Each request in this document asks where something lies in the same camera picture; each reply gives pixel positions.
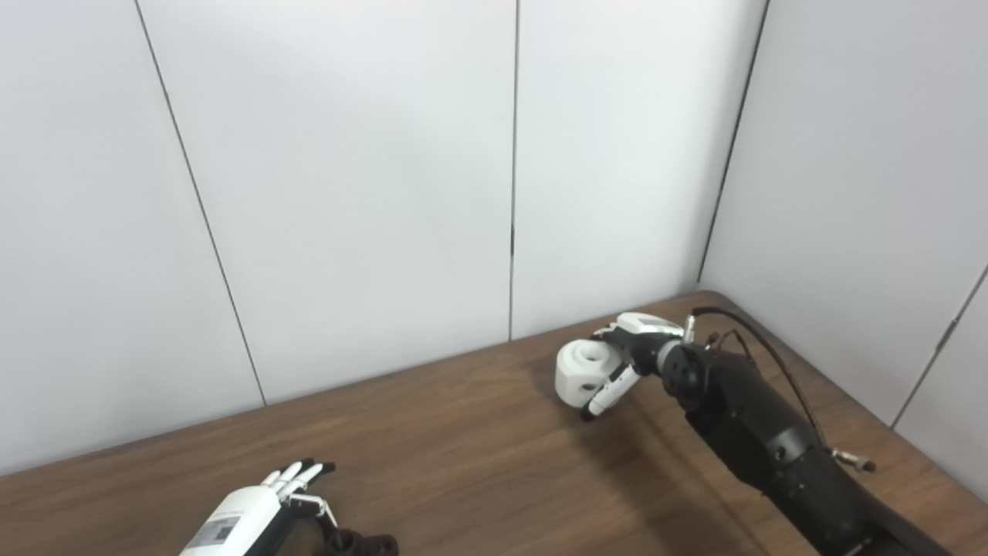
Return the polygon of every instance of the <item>wire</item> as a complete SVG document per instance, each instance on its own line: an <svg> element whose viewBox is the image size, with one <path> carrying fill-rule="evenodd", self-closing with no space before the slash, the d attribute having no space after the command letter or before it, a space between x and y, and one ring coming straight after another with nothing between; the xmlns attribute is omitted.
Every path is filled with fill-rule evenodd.
<svg viewBox="0 0 988 556"><path fill-rule="evenodd" d="M741 344L741 349L744 349L744 355L745 355L745 357L747 357L747 358L751 359L752 361L754 361L755 358L751 356L751 351L748 350L748 342L746 342L744 340L744 338L741 337L741 334L738 333L737 328L732 328L725 335L723 335L723 336L720 337L720 341L717 343L717 349L721 349L722 346L724 345L724 340L727 339L728 337L730 337L731 335L733 335L735 338L737 338L738 343Z"/></svg>
<svg viewBox="0 0 988 556"><path fill-rule="evenodd" d="M748 321L746 321L739 315L735 315L734 313L731 313L726 309L720 309L719 307L696 307L693 309L692 312L690 312L690 315L693 315L694 317L699 317L701 315L724 315L725 317L728 317L732 321L741 324L741 326L744 327L744 329L748 330L748 332L750 332L751 335L755 336L755 339L757 339L759 343L765 346L765 350L768 351L769 355L772 356L773 361L776 362L776 365L779 366L779 370L782 371L782 375L785 376L785 379L792 387L792 391L796 394L796 398L799 400L799 404L802 406L803 412L806 413L806 418L809 419L810 426L813 427L813 429L816 431L817 436L820 437L820 442L824 446L827 446L827 438L823 434L823 428L820 426L820 421L816 420L816 415L813 414L813 410L809 407L809 403L806 401L806 396L803 394L802 389L799 388L799 384L796 383L796 379L792 376L792 373L789 372L789 368L785 365L785 362L782 361L782 357L779 355L776 349L772 347L769 341L766 340L765 337L762 336L762 334L758 332L754 326L749 324ZM735 332L735 334L737 335L738 339L741 338L740 334L737 334L737 332Z"/></svg>

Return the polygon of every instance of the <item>white robotic hand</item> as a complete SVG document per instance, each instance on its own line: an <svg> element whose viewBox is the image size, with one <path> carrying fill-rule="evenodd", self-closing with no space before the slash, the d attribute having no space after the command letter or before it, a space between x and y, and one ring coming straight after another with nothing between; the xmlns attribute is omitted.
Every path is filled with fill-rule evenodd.
<svg viewBox="0 0 988 556"><path fill-rule="evenodd" d="M687 327L643 313L621 313L617 320L591 335L564 345L556 355L556 394L566 404L582 408L580 417L591 420L620 400L642 376L656 374L660 353L645 353L656 337L690 341L693 323ZM644 368L640 361L651 362Z"/></svg>
<svg viewBox="0 0 988 556"><path fill-rule="evenodd" d="M296 519L314 517L329 538L337 528L329 504L303 494L332 463L296 461L273 471L260 485L233 491L213 511L181 556L270 555L281 547Z"/></svg>

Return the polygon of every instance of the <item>brown table surface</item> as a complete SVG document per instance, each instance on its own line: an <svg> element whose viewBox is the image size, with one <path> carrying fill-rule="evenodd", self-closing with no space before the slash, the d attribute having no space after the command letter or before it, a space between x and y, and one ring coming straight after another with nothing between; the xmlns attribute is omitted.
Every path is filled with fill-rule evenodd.
<svg viewBox="0 0 988 556"><path fill-rule="evenodd" d="M641 311L682 322L699 305L736 309L704 292ZM394 534L406 556L813 554L709 452L660 381L589 424L556 399L556 350L610 320L2 477L0 554L178 555L227 493L305 456L338 464L310 493L344 526ZM731 327L704 317L697 338ZM878 462L858 475L869 489L956 554L988 554L985 505L776 345L831 443ZM312 554L317 540L300 526L282 554Z"/></svg>

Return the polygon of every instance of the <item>robotic hand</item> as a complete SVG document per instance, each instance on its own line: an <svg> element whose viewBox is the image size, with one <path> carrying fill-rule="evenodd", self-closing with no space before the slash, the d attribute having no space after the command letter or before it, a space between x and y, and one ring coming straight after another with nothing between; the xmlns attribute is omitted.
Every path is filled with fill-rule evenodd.
<svg viewBox="0 0 988 556"><path fill-rule="evenodd" d="M765 345L806 417L762 378L749 357L722 351L712 342L693 343L695 318L705 314L735 320ZM566 344L556 358L556 393L581 408L583 420L598 417L647 376L662 380L687 422L734 476L771 500L820 554L949 556L840 467L875 469L867 459L827 445L782 358L741 317L720 308L697 308L682 327L624 313L589 340Z"/></svg>
<svg viewBox="0 0 988 556"><path fill-rule="evenodd" d="M272 471L260 485L233 491L180 556L274 556L295 522L307 517L322 529L322 556L398 556L394 537L362 537L341 529L325 500L305 494L309 485L334 469L332 463L309 458Z"/></svg>

